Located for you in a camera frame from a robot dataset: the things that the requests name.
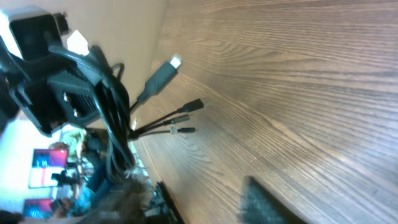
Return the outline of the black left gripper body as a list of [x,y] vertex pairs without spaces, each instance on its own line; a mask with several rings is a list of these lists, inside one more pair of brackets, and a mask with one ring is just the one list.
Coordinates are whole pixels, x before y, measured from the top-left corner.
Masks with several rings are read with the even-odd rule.
[[100,118],[93,87],[102,73],[51,52],[34,62],[10,55],[11,98],[44,135],[64,124],[84,127]]

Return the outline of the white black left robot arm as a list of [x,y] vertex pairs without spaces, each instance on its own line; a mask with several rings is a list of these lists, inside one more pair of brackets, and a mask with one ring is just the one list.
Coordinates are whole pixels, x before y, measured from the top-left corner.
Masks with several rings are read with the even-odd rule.
[[101,49],[87,56],[62,46],[49,32],[15,38],[24,55],[1,42],[1,109],[22,110],[34,126],[52,135],[64,124],[85,126],[100,116],[97,91],[112,74]]

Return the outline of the person in background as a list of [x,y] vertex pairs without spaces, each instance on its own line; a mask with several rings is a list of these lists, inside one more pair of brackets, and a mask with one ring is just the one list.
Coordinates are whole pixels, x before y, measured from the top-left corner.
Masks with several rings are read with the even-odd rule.
[[61,135],[61,140],[52,143],[49,149],[66,152],[67,168],[53,173],[51,179],[59,187],[69,185],[71,197],[51,203],[54,218],[79,217],[109,194],[113,183],[106,170],[107,133],[103,129],[73,129]]

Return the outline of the background monitor screen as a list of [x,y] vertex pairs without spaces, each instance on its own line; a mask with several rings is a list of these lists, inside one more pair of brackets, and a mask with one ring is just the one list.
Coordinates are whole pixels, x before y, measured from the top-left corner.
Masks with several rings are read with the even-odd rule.
[[27,187],[29,195],[24,200],[23,214],[30,218],[50,218],[56,205],[57,176],[67,166],[65,149],[34,149]]

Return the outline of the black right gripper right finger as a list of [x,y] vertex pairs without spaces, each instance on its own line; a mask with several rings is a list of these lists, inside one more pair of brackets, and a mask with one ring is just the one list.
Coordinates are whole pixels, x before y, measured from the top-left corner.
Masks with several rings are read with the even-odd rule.
[[251,175],[244,178],[239,211],[246,224],[306,224]]

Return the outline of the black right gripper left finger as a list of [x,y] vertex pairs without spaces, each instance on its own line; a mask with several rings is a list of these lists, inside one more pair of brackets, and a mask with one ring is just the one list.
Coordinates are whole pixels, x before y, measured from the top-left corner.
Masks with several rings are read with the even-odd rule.
[[111,184],[103,177],[92,177],[87,187],[93,191],[91,207],[81,224],[159,224],[161,215],[145,214],[142,207],[148,189],[139,179]]

